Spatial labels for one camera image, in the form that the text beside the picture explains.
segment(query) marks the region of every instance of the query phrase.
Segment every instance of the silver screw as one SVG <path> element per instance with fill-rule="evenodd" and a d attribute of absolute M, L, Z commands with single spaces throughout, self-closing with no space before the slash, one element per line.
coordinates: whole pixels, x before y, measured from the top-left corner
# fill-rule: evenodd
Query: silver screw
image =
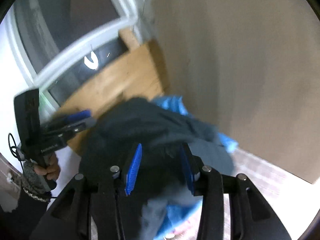
<path fill-rule="evenodd" d="M 206 171 L 206 172 L 210 172 L 212 170 L 212 168 L 210 166 L 208 166 L 208 165 L 205 165 L 205 166 L 202 167 L 202 170 Z"/>
<path fill-rule="evenodd" d="M 120 170 L 119 166 L 116 166 L 116 165 L 110 168 L 111 172 L 118 172 L 119 170 Z"/>
<path fill-rule="evenodd" d="M 247 176 L 246 176 L 245 174 L 243 174 L 243 173 L 239 173 L 239 174 L 237 175 L 237 177 L 238 177 L 239 179 L 241 179 L 241 180 L 246 180 L 246 179 L 247 179 Z"/>
<path fill-rule="evenodd" d="M 83 174 L 82 174 L 82 173 L 78 173 L 78 174 L 75 176 L 75 179 L 76 179 L 76 180 L 81 180 L 81 179 L 83 179 Z"/>

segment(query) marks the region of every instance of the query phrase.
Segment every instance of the black cable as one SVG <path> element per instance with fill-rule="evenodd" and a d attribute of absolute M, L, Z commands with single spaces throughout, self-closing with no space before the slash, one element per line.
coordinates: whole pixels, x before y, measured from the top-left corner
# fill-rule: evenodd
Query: black cable
<path fill-rule="evenodd" d="M 13 141 L 13 144 L 14 146 L 11 146 L 10 144 L 10 137 L 12 138 L 12 141 Z M 20 162 L 20 165 L 21 165 L 21 168 L 22 168 L 22 175 L 23 177 L 26 179 L 26 181 L 28 182 L 28 184 L 30 185 L 30 187 L 35 191 L 37 192 L 38 196 L 44 198 L 44 199 L 52 199 L 52 198 L 57 198 L 57 197 L 53 197 L 53 196 L 47 196 L 47 195 L 44 195 L 44 194 L 41 194 L 41 193 L 38 193 L 38 191 L 33 187 L 33 185 L 30 183 L 30 181 L 28 180 L 28 178 L 26 177 L 25 175 L 25 172 L 24 172 L 24 169 L 23 169 L 23 165 L 22 165 L 22 160 L 20 158 L 20 155 L 19 153 L 17 152 L 18 150 L 18 147 L 17 147 L 17 144 L 16 144 L 16 141 L 14 140 L 14 137 L 12 135 L 12 133 L 9 133 L 8 134 L 8 144 L 9 144 L 9 149 L 10 149 L 10 152 L 12 154 L 13 157 L 17 158 Z"/>

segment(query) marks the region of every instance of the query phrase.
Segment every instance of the black fabric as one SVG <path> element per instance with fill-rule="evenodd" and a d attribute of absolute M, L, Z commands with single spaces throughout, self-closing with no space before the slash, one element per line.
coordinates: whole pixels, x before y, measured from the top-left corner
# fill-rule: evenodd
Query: black fabric
<path fill-rule="evenodd" d="M 87 137 L 79 171 L 89 182 L 103 181 L 113 165 L 121 165 L 132 145 L 141 143 L 143 157 L 130 197 L 120 210 L 127 239 L 152 239 L 162 224 L 167 204 L 193 205 L 199 197 L 188 191 L 178 158 L 181 143 L 223 174 L 232 159 L 214 126 L 133 98 L 101 117 Z"/>
<path fill-rule="evenodd" d="M 48 203 L 31 198 L 22 189 L 15 210 L 4 212 L 0 207 L 0 239 L 28 240 L 47 206 Z"/>

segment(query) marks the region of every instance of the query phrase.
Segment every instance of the blue cloth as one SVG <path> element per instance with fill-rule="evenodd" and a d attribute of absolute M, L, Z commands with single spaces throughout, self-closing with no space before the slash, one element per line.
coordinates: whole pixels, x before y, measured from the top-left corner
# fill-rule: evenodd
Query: blue cloth
<path fill-rule="evenodd" d="M 157 97 L 152 100 L 157 106 L 170 110 L 181 115 L 186 115 L 193 117 L 192 114 L 188 112 L 182 102 L 182 96 L 163 96 Z M 234 152 L 238 146 L 238 142 L 232 138 L 226 136 L 223 133 L 218 133 L 222 145 L 225 147 L 228 153 Z M 185 220 L 187 220 L 198 208 L 202 206 L 202 201 L 190 207 L 182 207 L 177 205 L 168 205 L 167 214 L 158 233 L 154 240 L 163 239 L 163 237 L 171 233 L 176 227 L 181 225 Z"/>

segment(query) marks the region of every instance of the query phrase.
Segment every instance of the human hand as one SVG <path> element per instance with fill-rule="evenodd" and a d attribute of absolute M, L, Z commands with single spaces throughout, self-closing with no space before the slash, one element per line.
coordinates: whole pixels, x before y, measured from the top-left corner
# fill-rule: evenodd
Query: human hand
<path fill-rule="evenodd" d="M 57 180 L 60 175 L 60 166 L 58 165 L 58 158 L 55 153 L 49 158 L 49 166 L 47 168 L 40 167 L 39 165 L 34 165 L 34 171 L 38 175 L 45 176 L 47 179 Z"/>

